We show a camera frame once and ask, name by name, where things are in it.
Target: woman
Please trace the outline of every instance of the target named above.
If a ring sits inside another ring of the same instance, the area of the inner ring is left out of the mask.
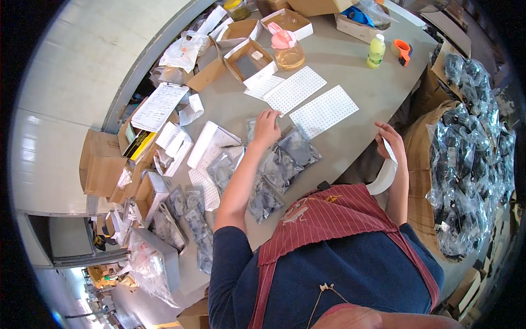
[[[208,308],[212,328],[407,328],[460,324],[428,314],[444,274],[407,223],[409,172],[400,135],[379,127],[378,152],[398,160],[385,212],[365,185],[335,185],[294,202],[255,254],[245,211],[259,162],[280,137],[277,111],[253,141],[219,206]]]

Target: white plastic bag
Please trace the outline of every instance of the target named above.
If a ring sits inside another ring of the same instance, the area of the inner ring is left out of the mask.
[[[200,35],[194,31],[182,32],[181,38],[165,50],[159,65],[180,67],[186,73],[190,73],[196,65],[197,55],[205,43],[205,39],[208,39],[208,36]]]

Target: packing tape roll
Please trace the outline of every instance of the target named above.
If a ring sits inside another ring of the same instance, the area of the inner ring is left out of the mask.
[[[403,40],[395,39],[391,43],[391,51],[396,57],[398,57],[398,62],[400,62],[400,64],[407,66],[411,59],[411,54],[413,53],[413,47]]]

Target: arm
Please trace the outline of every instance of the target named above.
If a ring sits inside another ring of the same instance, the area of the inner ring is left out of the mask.
[[[266,109],[256,119],[254,140],[248,145],[243,159],[241,159],[223,193],[217,211],[216,230],[225,226],[235,226],[246,233],[245,212],[254,186],[259,161],[265,150],[275,143],[281,135],[281,130],[276,123],[278,114],[278,111]]]
[[[394,180],[389,187],[387,198],[386,214],[398,226],[407,223],[407,208],[409,200],[409,170],[407,168],[406,151],[402,137],[387,123],[375,122],[378,134],[375,140],[378,143],[378,153],[384,158],[389,158],[382,137],[385,138],[394,152],[398,162],[398,168],[394,175]]]

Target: white card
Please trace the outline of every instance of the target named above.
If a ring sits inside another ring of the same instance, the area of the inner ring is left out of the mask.
[[[280,78],[279,76],[272,75],[267,80],[265,80],[264,83],[257,86],[257,88],[252,88],[252,89],[247,88],[245,90],[245,94],[255,97],[257,99],[260,99],[262,101],[265,101],[265,99],[263,99],[263,96],[269,93],[272,89],[276,88],[284,80],[285,79]]]
[[[213,211],[219,207],[219,193],[217,192],[216,185],[212,182],[210,176],[197,169],[190,169],[188,176],[190,176],[190,180],[194,187],[201,187],[203,189],[205,193],[205,210]]]
[[[272,109],[280,111],[280,117],[283,117],[326,83],[310,67],[305,66],[263,96],[263,99]]]
[[[338,85],[302,106],[290,118],[313,139],[357,110],[351,97]]]

